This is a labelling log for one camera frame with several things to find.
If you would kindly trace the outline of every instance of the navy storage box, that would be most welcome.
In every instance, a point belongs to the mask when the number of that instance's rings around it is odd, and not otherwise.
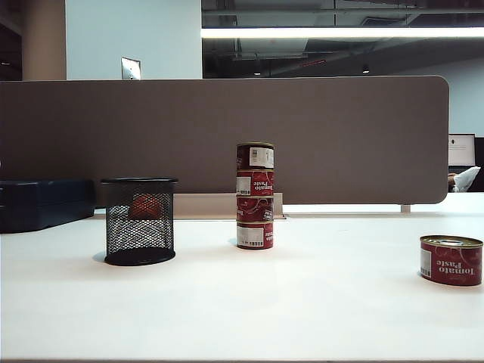
[[[92,180],[0,181],[0,232],[27,232],[94,215]]]

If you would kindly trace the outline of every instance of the mesh pencil holder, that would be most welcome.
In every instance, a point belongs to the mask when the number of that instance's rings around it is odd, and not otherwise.
[[[102,179],[106,195],[106,258],[111,265],[137,266],[175,257],[175,178]]]

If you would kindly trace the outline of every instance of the ceiling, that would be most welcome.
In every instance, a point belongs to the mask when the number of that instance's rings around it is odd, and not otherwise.
[[[335,25],[484,26],[484,1],[202,1],[202,27]],[[202,45],[204,78],[354,76],[366,64],[381,75],[484,57],[482,40],[203,39]]]

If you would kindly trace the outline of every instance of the white wall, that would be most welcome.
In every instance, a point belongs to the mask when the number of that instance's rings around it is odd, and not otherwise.
[[[450,86],[450,125],[455,133],[484,137],[484,58],[400,72],[402,75],[438,75]]]
[[[67,79],[201,79],[199,0],[66,0]]]

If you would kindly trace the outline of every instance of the red can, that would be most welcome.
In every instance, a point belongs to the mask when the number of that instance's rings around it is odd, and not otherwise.
[[[264,197],[274,194],[274,170],[237,172],[237,195]]]
[[[237,247],[264,250],[274,246],[272,222],[237,223]]]
[[[239,222],[269,222],[273,220],[273,197],[237,197]]]
[[[247,142],[237,145],[237,170],[273,168],[273,144],[266,142]]]
[[[420,273],[440,284],[479,285],[482,241],[442,235],[420,237]]]

